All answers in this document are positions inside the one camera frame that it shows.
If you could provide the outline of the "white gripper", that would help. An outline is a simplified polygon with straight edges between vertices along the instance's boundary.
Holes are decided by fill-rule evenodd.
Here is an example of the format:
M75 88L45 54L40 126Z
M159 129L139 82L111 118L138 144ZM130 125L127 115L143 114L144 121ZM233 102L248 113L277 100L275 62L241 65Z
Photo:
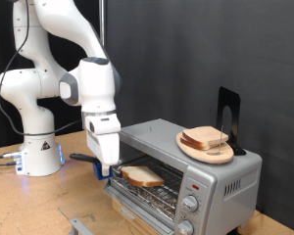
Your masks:
M102 175L110 175L110 165L116 165L120 157L118 133L95 135L87 132L87 146L102 164Z

